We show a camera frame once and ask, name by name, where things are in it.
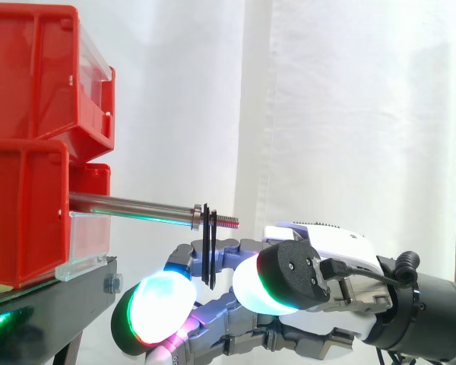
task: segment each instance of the red plastic bin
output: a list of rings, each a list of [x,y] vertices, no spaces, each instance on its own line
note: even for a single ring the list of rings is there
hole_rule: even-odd
[[[69,260],[70,187],[109,195],[109,178],[107,165],[70,166],[60,141],[0,140],[0,284],[54,276]]]
[[[113,150],[115,72],[71,6],[0,3],[0,139],[54,139],[84,163]]]

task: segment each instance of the white curtain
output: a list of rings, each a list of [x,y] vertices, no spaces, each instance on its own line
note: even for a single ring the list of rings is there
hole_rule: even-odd
[[[414,250],[421,272],[452,279],[455,3],[257,3],[245,11],[242,233],[327,222],[365,235],[382,256]],[[355,342],[353,354],[325,364],[378,363],[375,349]],[[307,360],[260,350],[226,362]]]
[[[260,238],[278,221],[327,221],[384,256],[415,250],[422,271],[452,278],[455,2],[63,2],[116,68],[116,149],[101,159],[113,195],[235,211],[237,238]],[[112,222],[125,287],[199,238]],[[218,281],[201,300],[226,290]],[[143,363],[113,343],[111,312],[84,331],[78,364]],[[312,361],[258,349],[217,362]],[[376,356],[355,343],[327,363]]]

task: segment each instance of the screw thread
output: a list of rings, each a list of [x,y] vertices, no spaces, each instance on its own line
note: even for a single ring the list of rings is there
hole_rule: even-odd
[[[203,214],[201,214],[200,223],[203,224]],[[216,217],[217,227],[231,228],[232,230],[238,230],[240,227],[239,219],[236,217],[229,217],[227,215],[217,215]],[[210,226],[213,226],[213,218],[210,217]]]

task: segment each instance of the threaded rod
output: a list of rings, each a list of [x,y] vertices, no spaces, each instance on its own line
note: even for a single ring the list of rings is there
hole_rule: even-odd
[[[203,224],[203,214],[199,205],[195,205],[193,208],[185,208],[80,192],[69,193],[69,205],[72,211],[180,224],[190,226],[193,230],[197,230],[199,225]],[[217,226],[237,229],[239,227],[239,219],[218,215]]]

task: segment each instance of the cable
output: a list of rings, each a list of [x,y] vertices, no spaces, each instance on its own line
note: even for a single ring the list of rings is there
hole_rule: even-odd
[[[379,361],[380,365],[385,365],[385,362],[383,360],[382,350],[380,350],[379,348],[376,348],[376,349],[377,349],[377,356],[378,356],[378,361]]]
[[[406,287],[409,287],[417,282],[417,271],[420,258],[413,251],[406,251],[400,254],[395,260],[394,276],[397,281]]]
[[[325,280],[341,280],[350,275],[360,275],[394,287],[410,287],[417,282],[416,268],[419,266],[419,263],[419,255],[415,252],[407,251],[399,255],[395,263],[395,270],[392,272],[397,280],[363,268],[352,268],[338,259],[323,260],[319,264],[319,268]]]
[[[366,276],[367,278],[375,279],[381,281],[382,283],[393,285],[394,287],[403,287],[402,283],[399,283],[394,279],[387,278],[386,276],[377,274],[370,270],[365,270],[364,268],[348,267],[348,272],[350,273],[350,275]]]
[[[394,362],[394,365],[401,365],[401,361],[398,360],[397,356],[395,356],[395,353],[392,352],[392,351],[387,351],[387,354],[388,356],[390,356],[390,358],[392,359],[392,361]]]

